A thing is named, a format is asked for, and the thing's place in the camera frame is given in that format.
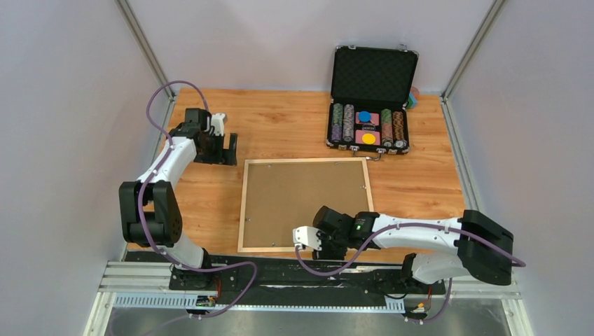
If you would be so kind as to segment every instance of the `gray floor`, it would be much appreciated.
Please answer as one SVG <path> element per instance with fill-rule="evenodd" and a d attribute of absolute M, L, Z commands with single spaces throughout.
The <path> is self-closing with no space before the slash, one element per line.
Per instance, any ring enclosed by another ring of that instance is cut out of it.
<path fill-rule="evenodd" d="M 434 313 L 442 301 L 434 299 Z M 118 309 L 112 315 L 113 336 L 140 336 L 184 311 Z M 182 320 L 150 335 L 456 335 L 510 336 L 499 300 L 453 300 L 445 314 L 425 325 L 405 323 L 400 315 L 356 313 L 290 313 L 228 311 L 215 318 Z"/>

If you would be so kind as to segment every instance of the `white wall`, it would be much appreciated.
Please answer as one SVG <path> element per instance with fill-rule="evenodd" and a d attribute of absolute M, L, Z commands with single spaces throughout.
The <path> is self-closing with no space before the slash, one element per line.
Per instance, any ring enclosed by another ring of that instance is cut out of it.
<path fill-rule="evenodd" d="M 78 336 L 123 250 L 118 187 L 151 159 L 158 85 L 114 1 L 0 8 L 0 334 Z"/>
<path fill-rule="evenodd" d="M 334 46 L 420 53 L 442 91 L 492 0 L 130 0 L 170 78 L 209 88 L 329 90 Z"/>
<path fill-rule="evenodd" d="M 451 102 L 535 334 L 592 335 L 594 3 L 508 1 Z"/>

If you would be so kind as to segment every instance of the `table surface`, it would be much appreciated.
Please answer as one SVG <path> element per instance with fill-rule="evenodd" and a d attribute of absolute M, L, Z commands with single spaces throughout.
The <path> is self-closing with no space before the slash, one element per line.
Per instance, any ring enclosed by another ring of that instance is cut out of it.
<path fill-rule="evenodd" d="M 267 158 L 334 158 L 352 153 L 326 147 L 328 92 L 203 90 L 212 113 L 227 113 L 226 133 L 237 133 L 237 167 L 190 164 L 175 189 L 184 232 L 211 254 L 238 254 L 244 161 Z M 202 106 L 182 89 L 169 129 L 184 111 Z M 464 198 L 437 96 L 420 96 L 408 112 L 410 152 L 368 162 L 375 210 L 392 216 L 437 219 L 461 216 Z M 367 250 L 359 260 L 401 262 L 421 250 Z M 294 257 L 294 253 L 244 253 Z"/>

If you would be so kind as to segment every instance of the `case lid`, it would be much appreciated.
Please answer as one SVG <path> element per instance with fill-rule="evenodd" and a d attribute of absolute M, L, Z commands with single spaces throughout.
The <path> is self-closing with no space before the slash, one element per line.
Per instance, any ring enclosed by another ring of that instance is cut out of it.
<path fill-rule="evenodd" d="M 413 84 L 414 51 L 338 47 L 334 54 L 332 97 L 404 105 Z"/>

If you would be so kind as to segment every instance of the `yellow disc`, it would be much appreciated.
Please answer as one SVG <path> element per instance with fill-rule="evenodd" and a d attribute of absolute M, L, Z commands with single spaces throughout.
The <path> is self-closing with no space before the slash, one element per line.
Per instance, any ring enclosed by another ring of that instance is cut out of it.
<path fill-rule="evenodd" d="M 365 133 L 361 138 L 366 145 L 373 145 L 375 143 L 375 136 L 373 134 Z"/>

